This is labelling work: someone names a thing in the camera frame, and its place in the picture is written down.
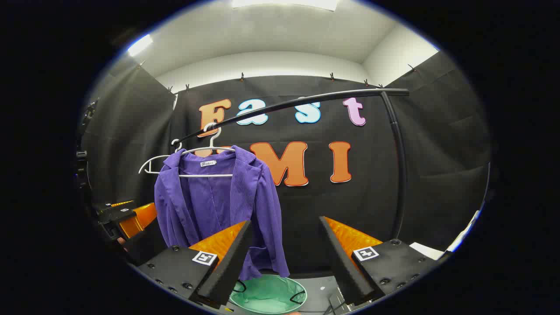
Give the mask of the black backdrop cloth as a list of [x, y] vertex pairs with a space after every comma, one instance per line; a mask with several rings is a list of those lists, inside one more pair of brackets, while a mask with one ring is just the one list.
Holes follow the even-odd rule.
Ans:
[[[307, 145], [294, 157], [304, 169], [289, 167], [277, 187], [282, 209], [283, 245], [292, 277], [320, 276], [329, 259], [319, 237], [318, 217], [329, 217], [381, 241], [396, 237], [444, 251], [480, 209], [491, 159], [483, 106], [464, 73], [437, 52], [388, 85], [409, 96], [392, 96], [406, 154], [407, 187], [398, 204], [398, 155], [382, 98], [357, 97], [354, 124], [343, 101], [320, 102], [319, 120], [303, 123], [306, 110], [267, 114], [263, 124], [230, 124], [218, 145], [273, 151], [289, 156], [294, 142]], [[253, 104], [266, 106], [303, 96], [366, 88], [353, 80], [314, 76], [260, 76], [222, 80], [172, 95], [135, 64], [108, 76], [85, 130], [83, 149], [93, 200], [98, 203], [154, 200], [156, 176], [138, 174], [152, 156], [171, 154], [171, 141], [202, 128], [201, 117], [214, 102], [216, 117], [236, 116]]]

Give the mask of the ceiling light panel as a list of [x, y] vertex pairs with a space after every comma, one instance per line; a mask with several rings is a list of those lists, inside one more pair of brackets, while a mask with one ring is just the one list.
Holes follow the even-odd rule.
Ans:
[[137, 56], [148, 48], [153, 43], [153, 39], [150, 34], [146, 34], [142, 38], [135, 41], [128, 49], [127, 52], [129, 56]]
[[232, 8], [257, 5], [296, 5], [334, 12], [339, 0], [231, 0]]

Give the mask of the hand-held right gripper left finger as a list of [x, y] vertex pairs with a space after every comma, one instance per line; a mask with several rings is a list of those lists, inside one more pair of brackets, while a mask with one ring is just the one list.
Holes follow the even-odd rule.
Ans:
[[138, 270], [184, 301], [219, 309], [238, 283], [252, 241], [252, 221], [242, 221], [191, 247], [167, 248]]

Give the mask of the green laundry hamper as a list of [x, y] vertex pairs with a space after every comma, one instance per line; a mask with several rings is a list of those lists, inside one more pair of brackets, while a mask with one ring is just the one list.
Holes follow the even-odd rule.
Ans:
[[246, 282], [237, 281], [230, 293], [231, 303], [261, 315], [284, 315], [298, 311], [308, 299], [299, 282], [278, 275], [264, 274]]

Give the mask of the purple corduroy jacket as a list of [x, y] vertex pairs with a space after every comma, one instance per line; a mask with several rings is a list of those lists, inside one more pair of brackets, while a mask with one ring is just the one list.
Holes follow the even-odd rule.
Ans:
[[[207, 157], [185, 149], [163, 162], [155, 186], [154, 203], [168, 247], [190, 247], [242, 221], [254, 231], [239, 279], [261, 277], [272, 270], [290, 275], [282, 236], [282, 213], [270, 168], [252, 152], [233, 146]], [[232, 177], [183, 178], [184, 174], [232, 174]]]

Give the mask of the black clothes rack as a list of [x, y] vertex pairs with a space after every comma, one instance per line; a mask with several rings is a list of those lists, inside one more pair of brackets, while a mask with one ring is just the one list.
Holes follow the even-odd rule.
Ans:
[[398, 238], [404, 222], [405, 198], [406, 198], [406, 190], [408, 185], [408, 170], [407, 170], [407, 158], [406, 158], [403, 133], [401, 132], [396, 110], [392, 105], [390, 97], [409, 96], [409, 95], [410, 92], [406, 88], [365, 88], [365, 89], [358, 89], [358, 90], [328, 92], [325, 94], [312, 95], [303, 98], [294, 98], [292, 100], [279, 102], [272, 106], [266, 106], [262, 109], [252, 110], [246, 114], [242, 114], [240, 116], [234, 116], [233, 118], [224, 120], [220, 123], [212, 123], [212, 127], [210, 127], [209, 129], [215, 130], [216, 128], [224, 127], [227, 126], [228, 124], [233, 124], [240, 120], [249, 119], [254, 116], [258, 116], [262, 114], [272, 113], [278, 110], [292, 108], [294, 106], [311, 104], [312, 102], [325, 102], [325, 101], [339, 100], [339, 99], [351, 98], [351, 97], [377, 97], [377, 96], [381, 97], [389, 119], [389, 124], [392, 130], [394, 143], [395, 143], [395, 150], [397, 155], [399, 180], [398, 180], [396, 215], [392, 226], [391, 237]]

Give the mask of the white clothes hanger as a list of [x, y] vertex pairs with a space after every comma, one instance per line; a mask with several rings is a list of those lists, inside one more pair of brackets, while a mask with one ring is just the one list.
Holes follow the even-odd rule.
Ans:
[[[216, 138], [219, 137], [219, 135], [221, 134], [221, 128], [218, 127], [217, 129], [218, 131], [210, 138], [210, 145], [206, 146], [206, 147], [199, 147], [196, 149], [191, 149], [191, 150], [187, 150], [181, 153], [181, 155], [186, 155], [188, 153], [191, 152], [196, 152], [196, 151], [208, 151], [208, 150], [222, 150], [222, 151], [233, 151], [235, 152], [235, 149], [232, 149], [231, 147], [223, 147], [223, 146], [214, 146], [214, 140]], [[184, 174], [184, 175], [179, 175], [179, 177], [183, 177], [183, 178], [218, 178], [218, 177], [232, 177], [232, 174]]]
[[[178, 138], [173, 139], [171, 142], [171, 146], [174, 148], [174, 152], [177, 152], [182, 149], [182, 141], [180, 141]], [[141, 165], [140, 169], [138, 170], [138, 174], [142, 174], [142, 173], [159, 174], [159, 172], [152, 170], [152, 165], [154, 161], [158, 161], [160, 159], [166, 159], [169, 156], [170, 155], [159, 155], [159, 156], [151, 157]]]

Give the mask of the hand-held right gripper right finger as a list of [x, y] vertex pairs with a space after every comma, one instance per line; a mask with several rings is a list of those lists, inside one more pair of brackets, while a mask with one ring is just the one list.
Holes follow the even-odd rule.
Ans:
[[362, 305], [401, 291], [440, 265], [399, 239], [380, 241], [328, 217], [319, 229], [346, 305]]

